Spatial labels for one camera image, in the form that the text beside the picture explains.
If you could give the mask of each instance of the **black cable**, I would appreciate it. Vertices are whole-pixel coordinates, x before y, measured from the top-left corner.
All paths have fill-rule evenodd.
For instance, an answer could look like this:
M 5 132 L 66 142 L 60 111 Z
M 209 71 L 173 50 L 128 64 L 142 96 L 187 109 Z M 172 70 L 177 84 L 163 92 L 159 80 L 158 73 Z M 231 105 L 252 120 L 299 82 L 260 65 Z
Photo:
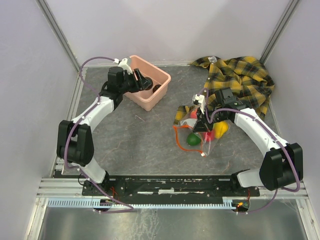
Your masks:
M 78 176 L 78 183 L 79 183 L 81 186 L 84 186 L 84 184 L 82 184 L 82 183 L 80 182 L 80 176 L 81 176 L 81 174 L 79 174 L 79 176 Z

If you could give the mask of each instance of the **green avocado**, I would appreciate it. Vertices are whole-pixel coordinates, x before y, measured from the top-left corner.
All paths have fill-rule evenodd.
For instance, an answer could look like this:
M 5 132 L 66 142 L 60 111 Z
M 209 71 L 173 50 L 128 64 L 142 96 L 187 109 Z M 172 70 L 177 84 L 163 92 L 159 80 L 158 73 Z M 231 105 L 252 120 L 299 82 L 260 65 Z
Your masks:
M 196 146 L 199 143 L 201 143 L 201 138 L 195 135 L 193 132 L 189 134 L 189 136 L 186 138 L 186 143 L 190 146 Z

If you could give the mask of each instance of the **pink plastic bin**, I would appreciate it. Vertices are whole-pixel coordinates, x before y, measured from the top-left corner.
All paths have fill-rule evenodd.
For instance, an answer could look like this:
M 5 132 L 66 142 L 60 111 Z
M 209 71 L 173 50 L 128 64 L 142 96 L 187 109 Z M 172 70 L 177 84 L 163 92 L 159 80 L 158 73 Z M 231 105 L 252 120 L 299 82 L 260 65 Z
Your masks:
M 135 93 L 127 92 L 124 94 L 146 111 L 150 111 L 160 101 L 160 99 L 166 95 L 168 83 L 171 81 L 171 76 L 141 57 L 132 55 L 130 56 L 130 59 L 130 67 L 132 71 L 134 69 L 139 69 L 144 77 L 149 77 L 152 79 L 153 86 L 158 84 L 161 85 L 161 87 L 159 87 L 159 89 L 154 93 L 152 92 L 152 89 L 150 89 L 148 91 L 139 91 Z

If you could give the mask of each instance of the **gray floor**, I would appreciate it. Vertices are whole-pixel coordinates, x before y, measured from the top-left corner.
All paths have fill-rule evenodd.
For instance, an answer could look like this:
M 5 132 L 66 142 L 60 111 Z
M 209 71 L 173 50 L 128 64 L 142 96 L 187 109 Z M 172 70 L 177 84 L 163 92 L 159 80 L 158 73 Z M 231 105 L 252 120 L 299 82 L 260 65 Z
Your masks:
M 252 209 L 265 200 L 251 200 Z M 306 240 L 295 200 L 264 211 L 138 209 L 101 214 L 83 208 L 47 208 L 40 240 Z
M 151 110 L 145 111 L 124 97 L 93 133 L 95 159 L 110 175 L 214 175 L 232 174 L 261 166 L 263 156 L 250 138 L 231 125 L 208 157 L 182 151 L 176 144 L 173 121 L 179 105 L 189 105 L 204 86 L 208 71 L 196 66 L 161 67 L 171 75 L 167 94 Z M 107 68 L 90 68 L 85 80 L 100 89 L 107 80 Z M 77 114 L 95 95 L 84 88 Z M 265 122 L 275 130 L 268 111 Z M 65 171 L 64 174 L 77 174 Z

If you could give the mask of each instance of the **cloth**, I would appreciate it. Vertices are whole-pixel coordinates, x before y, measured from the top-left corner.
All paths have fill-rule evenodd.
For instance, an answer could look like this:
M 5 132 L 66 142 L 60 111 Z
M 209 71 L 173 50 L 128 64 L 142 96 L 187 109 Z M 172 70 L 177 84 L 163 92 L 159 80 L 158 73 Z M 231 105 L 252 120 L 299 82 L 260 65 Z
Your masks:
M 209 90 L 207 103 L 209 109 L 212 110 L 213 106 L 218 106 L 215 91 L 231 88 L 239 100 L 253 107 L 260 118 L 264 119 L 275 83 L 269 76 L 266 67 L 259 60 L 253 56 L 242 56 L 228 60 L 206 56 L 197 59 L 191 65 L 209 70 L 208 78 L 204 84 L 204 87 Z M 174 124 L 178 124 L 193 108 L 194 106 L 179 106 Z

